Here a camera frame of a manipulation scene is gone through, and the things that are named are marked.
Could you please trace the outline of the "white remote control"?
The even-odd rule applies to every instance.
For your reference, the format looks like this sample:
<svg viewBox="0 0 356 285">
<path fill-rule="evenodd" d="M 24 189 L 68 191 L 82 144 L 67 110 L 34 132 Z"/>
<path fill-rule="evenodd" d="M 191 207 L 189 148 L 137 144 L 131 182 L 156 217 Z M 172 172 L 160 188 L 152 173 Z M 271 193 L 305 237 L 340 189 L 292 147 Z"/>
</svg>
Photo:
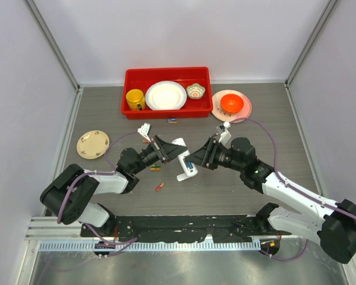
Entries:
<svg viewBox="0 0 356 285">
<path fill-rule="evenodd" d="M 196 176 L 198 174 L 198 170 L 197 170 L 195 164 L 192 163 L 193 164 L 193 171 L 192 172 L 190 172 L 189 169 L 187 168 L 187 164 L 186 164 L 185 158 L 189 154 L 190 154 L 189 150 L 186 149 L 186 151 L 184 151 L 182 154 L 179 154 L 177 156 L 177 158 L 178 158 L 178 160 L 180 162 L 180 165 L 181 165 L 181 167 L 183 169 L 183 173 L 180 174 L 180 175 L 177 175 L 177 181 L 178 182 L 182 182 L 182 181 L 184 181 L 186 179 L 189 179 L 189 178 L 192 178 L 192 177 L 194 177 L 194 176 Z"/>
</svg>

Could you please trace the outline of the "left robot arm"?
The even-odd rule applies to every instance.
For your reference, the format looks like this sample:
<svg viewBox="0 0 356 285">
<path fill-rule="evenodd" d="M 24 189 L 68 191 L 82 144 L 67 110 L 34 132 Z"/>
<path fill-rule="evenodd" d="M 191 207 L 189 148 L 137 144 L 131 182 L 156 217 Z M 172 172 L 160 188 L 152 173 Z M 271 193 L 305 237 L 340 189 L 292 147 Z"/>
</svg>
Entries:
<svg viewBox="0 0 356 285">
<path fill-rule="evenodd" d="M 102 237 L 113 234 L 115 215 L 91 199 L 99 194 L 127 194 L 136 187 L 137 174 L 156 162 L 168 163 L 187 150 L 185 145 L 166 142 L 154 136 L 148 146 L 137 152 L 126 148 L 111 172 L 85 170 L 70 164 L 41 193 L 40 202 L 57 217 L 58 224 L 81 223 Z"/>
</svg>

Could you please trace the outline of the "blue battery one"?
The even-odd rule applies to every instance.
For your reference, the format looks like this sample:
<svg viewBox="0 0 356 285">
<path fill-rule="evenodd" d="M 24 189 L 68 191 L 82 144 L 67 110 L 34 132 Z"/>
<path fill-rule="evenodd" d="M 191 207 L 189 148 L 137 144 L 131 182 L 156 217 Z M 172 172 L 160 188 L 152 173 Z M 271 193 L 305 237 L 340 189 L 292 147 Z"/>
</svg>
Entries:
<svg viewBox="0 0 356 285">
<path fill-rule="evenodd" d="M 190 172 L 193 171 L 193 164 L 190 161 L 186 161 L 187 168 L 189 169 Z"/>
</svg>

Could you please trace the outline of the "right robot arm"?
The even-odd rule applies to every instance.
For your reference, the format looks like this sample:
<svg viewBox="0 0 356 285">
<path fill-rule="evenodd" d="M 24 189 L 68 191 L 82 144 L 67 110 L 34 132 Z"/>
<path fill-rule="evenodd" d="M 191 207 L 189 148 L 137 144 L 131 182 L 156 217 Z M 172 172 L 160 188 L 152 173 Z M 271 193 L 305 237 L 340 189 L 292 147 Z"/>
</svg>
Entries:
<svg viewBox="0 0 356 285">
<path fill-rule="evenodd" d="M 287 179 L 272 166 L 258 159 L 247 138 L 235 138 L 226 148 L 215 138 L 190 154 L 187 161 L 207 169 L 222 166 L 240 174 L 250 189 L 273 197 L 293 208 L 264 206 L 256 227 L 264 235 L 274 230 L 289 232 L 318 244 L 335 261 L 347 264 L 356 254 L 356 205 L 318 195 Z"/>
</svg>

